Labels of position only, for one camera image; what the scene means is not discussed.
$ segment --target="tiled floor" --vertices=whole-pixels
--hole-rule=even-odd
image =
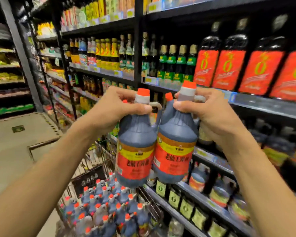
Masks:
[[[25,131],[13,133],[12,127],[23,125]],[[62,135],[61,131],[46,114],[31,113],[23,116],[0,120],[0,192],[13,179],[22,175],[33,166],[27,146],[45,142]],[[33,158],[39,160],[53,144],[32,151]],[[54,237],[59,217],[53,211],[38,237]]]

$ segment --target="floor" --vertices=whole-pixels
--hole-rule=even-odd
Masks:
[[[13,133],[12,127],[19,125],[23,125],[25,130]],[[0,192],[13,179],[31,168],[34,165],[33,159],[39,160],[53,144],[32,151],[33,159],[28,153],[27,146],[61,135],[61,131],[48,115],[43,113],[31,113],[0,120]],[[53,211],[37,237],[54,237],[58,220],[58,214]]]

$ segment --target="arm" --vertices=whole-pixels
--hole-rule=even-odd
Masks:
[[[0,237],[34,237],[39,233],[91,144],[123,116],[152,111],[148,105],[122,102],[134,100],[135,94],[110,87],[41,161],[0,194]]]
[[[260,236],[296,236],[296,197],[232,110],[224,94],[197,88],[205,103],[175,102],[201,119],[205,133],[222,147]]]

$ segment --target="barcode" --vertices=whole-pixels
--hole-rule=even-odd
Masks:
[[[158,166],[158,168],[160,168],[160,161],[158,161],[155,156],[153,157],[153,162],[156,164],[156,166]]]
[[[120,175],[122,175],[123,170],[122,170],[119,166],[117,166],[117,172],[118,172]]]

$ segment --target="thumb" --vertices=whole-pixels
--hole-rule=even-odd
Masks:
[[[204,103],[192,102],[189,100],[186,101],[176,101],[173,103],[173,107],[184,113],[193,113],[201,117],[204,113]]]
[[[125,115],[145,115],[152,112],[152,107],[150,105],[145,105],[141,103],[123,103],[123,114]]]

